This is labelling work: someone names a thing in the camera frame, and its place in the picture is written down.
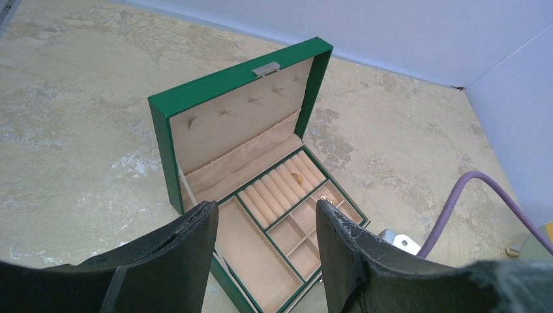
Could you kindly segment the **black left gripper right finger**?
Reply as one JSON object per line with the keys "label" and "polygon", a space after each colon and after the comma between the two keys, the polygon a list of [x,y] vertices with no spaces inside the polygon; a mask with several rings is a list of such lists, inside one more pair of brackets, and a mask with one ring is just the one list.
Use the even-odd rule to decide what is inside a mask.
{"label": "black left gripper right finger", "polygon": [[483,260],[449,267],[409,254],[326,200],[316,233],[330,312],[551,312],[552,264]]}

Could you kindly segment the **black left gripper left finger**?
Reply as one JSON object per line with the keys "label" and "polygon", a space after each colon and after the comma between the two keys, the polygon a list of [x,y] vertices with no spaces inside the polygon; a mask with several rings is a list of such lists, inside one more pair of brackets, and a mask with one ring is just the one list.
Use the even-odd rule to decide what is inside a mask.
{"label": "black left gripper left finger", "polygon": [[2,312],[200,312],[215,250],[218,204],[78,265],[1,263]]}

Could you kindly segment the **green jewelry tray insert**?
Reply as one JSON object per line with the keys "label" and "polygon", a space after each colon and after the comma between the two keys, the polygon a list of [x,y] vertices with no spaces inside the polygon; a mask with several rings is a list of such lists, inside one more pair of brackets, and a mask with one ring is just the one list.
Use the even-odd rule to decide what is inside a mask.
{"label": "green jewelry tray insert", "polygon": [[[300,186],[291,176],[303,176]],[[211,272],[240,312],[290,312],[322,279],[316,204],[369,221],[307,148],[301,147],[219,203]]]}

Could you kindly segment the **gold hoop earring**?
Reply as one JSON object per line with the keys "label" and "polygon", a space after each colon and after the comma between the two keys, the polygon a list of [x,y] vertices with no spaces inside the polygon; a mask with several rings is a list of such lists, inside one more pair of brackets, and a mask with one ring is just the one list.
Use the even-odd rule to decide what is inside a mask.
{"label": "gold hoop earring", "polygon": [[303,184],[303,176],[299,173],[291,173],[291,176],[293,177],[293,179],[297,182],[298,185],[302,185]]}

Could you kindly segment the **green jewelry box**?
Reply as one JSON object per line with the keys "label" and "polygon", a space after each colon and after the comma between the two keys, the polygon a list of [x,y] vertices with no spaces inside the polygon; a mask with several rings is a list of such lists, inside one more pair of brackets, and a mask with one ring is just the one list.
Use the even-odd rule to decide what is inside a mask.
{"label": "green jewelry box", "polygon": [[247,181],[307,147],[303,137],[332,51],[314,37],[148,98],[177,212],[201,201],[219,207]]}

